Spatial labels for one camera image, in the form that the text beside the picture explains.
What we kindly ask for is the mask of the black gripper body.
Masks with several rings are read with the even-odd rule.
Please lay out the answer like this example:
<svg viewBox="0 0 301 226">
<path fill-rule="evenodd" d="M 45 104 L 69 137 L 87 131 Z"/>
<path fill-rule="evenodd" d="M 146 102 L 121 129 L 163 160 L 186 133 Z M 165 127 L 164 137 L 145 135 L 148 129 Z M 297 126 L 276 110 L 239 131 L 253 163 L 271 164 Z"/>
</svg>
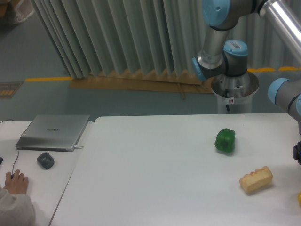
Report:
<svg viewBox="0 0 301 226">
<path fill-rule="evenodd" d="M 299 141 L 297 145 L 293 147 L 293 158 L 301 166 L 301 141 Z"/>
</svg>

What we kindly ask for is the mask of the grey sleeved forearm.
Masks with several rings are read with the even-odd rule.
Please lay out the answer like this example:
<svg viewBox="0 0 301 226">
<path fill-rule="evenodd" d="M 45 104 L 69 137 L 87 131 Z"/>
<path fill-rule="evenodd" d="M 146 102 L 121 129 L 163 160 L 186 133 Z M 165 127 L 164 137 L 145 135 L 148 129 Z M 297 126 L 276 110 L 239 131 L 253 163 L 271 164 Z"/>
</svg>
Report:
<svg viewBox="0 0 301 226">
<path fill-rule="evenodd" d="M 0 225 L 33 226 L 36 220 L 35 208 L 26 194 L 10 194 L 0 188 Z"/>
</svg>

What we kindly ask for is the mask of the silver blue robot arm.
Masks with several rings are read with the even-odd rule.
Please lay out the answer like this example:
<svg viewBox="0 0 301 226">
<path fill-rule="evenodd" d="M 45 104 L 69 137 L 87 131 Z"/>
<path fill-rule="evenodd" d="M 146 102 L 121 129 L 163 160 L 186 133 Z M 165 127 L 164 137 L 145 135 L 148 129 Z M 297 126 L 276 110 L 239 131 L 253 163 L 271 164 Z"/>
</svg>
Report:
<svg viewBox="0 0 301 226">
<path fill-rule="evenodd" d="M 218 113 L 250 113 L 258 78 L 247 71 L 248 47 L 228 40 L 239 18 L 256 13 L 268 19 L 293 56 L 301 58 L 301 23 L 283 0 L 205 0 L 203 17 L 208 25 L 203 49 L 192 59 L 198 79 L 212 79 Z"/>
</svg>

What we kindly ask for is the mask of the person's hand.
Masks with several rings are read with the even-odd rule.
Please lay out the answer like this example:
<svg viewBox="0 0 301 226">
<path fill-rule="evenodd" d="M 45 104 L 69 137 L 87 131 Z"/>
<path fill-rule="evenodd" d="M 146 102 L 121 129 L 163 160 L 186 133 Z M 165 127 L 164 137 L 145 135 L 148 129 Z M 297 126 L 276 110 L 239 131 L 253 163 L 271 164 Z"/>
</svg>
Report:
<svg viewBox="0 0 301 226">
<path fill-rule="evenodd" d="M 10 194 L 26 194 L 29 184 L 29 179 L 20 173 L 20 170 L 17 169 L 14 173 L 14 176 L 11 177 L 12 173 L 6 173 L 6 180 L 4 189 L 8 190 Z"/>
</svg>

